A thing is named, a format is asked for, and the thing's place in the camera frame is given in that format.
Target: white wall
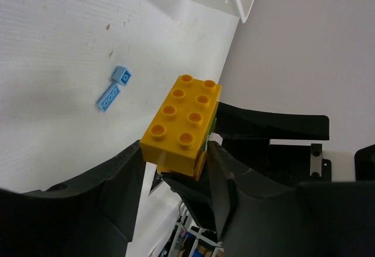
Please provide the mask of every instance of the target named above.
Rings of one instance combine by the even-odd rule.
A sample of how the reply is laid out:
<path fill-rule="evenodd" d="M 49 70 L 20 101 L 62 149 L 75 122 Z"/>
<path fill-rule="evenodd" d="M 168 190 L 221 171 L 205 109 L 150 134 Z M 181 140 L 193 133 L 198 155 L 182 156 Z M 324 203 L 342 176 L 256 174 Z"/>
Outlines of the white wall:
<path fill-rule="evenodd" d="M 237 23 L 188 0 L 0 0 L 0 188 L 48 189 L 140 139 L 178 75 L 219 79 Z M 132 77 L 104 114 L 119 64 Z M 168 185 L 148 195 L 154 171 L 127 257 L 149 256 L 178 216 Z"/>
<path fill-rule="evenodd" d="M 289 114 L 325 114 L 323 156 L 353 180 L 354 153 L 375 143 L 375 0 L 255 0 L 239 24 L 221 101 Z"/>

